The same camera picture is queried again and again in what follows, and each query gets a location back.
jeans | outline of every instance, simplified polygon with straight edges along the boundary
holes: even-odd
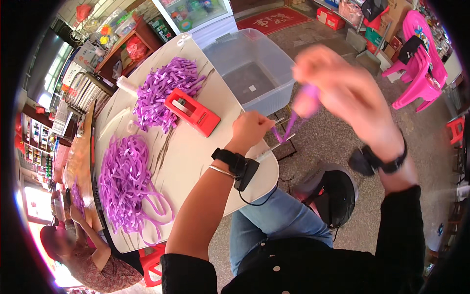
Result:
[[[263,203],[270,191],[253,204]],[[232,213],[230,265],[234,276],[242,259],[267,239],[305,237],[333,247],[328,226],[307,206],[277,189],[261,206],[246,205]]]

marble table top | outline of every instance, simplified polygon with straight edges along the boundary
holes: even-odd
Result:
[[[171,208],[178,217],[178,210],[186,196],[212,163],[211,154],[217,147],[223,148],[231,139],[232,123],[243,109],[222,77],[187,33],[176,36],[153,53],[129,76],[128,81],[136,86],[143,85],[152,68],[156,69],[168,64],[175,56],[196,60],[199,75],[205,74],[207,76],[202,83],[202,89],[195,97],[199,103],[221,117],[219,125],[208,138],[203,137],[182,120],[179,120],[178,126],[167,134],[163,134],[160,127],[152,127],[145,133],[135,126],[129,127],[130,122],[136,119],[132,110],[137,98],[119,89],[96,120],[95,171],[98,176],[104,152],[109,146],[112,135],[120,138],[136,133],[142,135],[150,151],[148,168],[152,172],[151,180],[157,191],[169,200]],[[268,148],[263,140],[248,152],[247,157],[255,158]],[[276,185],[278,177],[279,166],[271,152],[260,163],[250,184],[242,192],[243,198],[247,201],[254,201],[262,197]],[[228,215],[244,205],[238,191],[232,188],[224,215]],[[146,200],[142,202],[142,207],[150,217],[158,221],[164,222],[171,218],[169,214],[158,216]],[[106,213],[105,219],[108,228],[111,228]],[[160,242],[163,242],[168,239],[172,224],[162,225],[159,229],[161,232]],[[147,247],[138,233],[124,234],[123,230],[119,229],[117,234],[113,234],[110,229],[110,234],[114,245],[122,253]],[[157,241],[157,231],[148,221],[145,221],[143,238],[149,243]]]

hand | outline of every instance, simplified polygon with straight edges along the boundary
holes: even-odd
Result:
[[[367,70],[352,67],[325,46],[315,46],[297,56],[293,74],[301,83],[316,85],[325,108],[352,126],[382,161],[390,162],[403,153],[401,132]]]
[[[76,208],[74,205],[70,205],[70,217],[73,219],[74,222],[79,224],[85,221],[78,208]]]
[[[272,127],[274,127],[274,120],[268,119],[257,111],[243,112],[233,122],[232,140],[225,146],[225,149],[245,156],[248,150],[258,144]]]

refrigerator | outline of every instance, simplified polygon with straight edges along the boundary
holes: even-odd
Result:
[[[238,30],[229,0],[152,1],[177,35],[191,34],[201,49]]]

clear plastic storage box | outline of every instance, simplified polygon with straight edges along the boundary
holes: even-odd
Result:
[[[269,115],[289,103],[294,61],[260,31],[226,34],[203,52],[245,111]]]

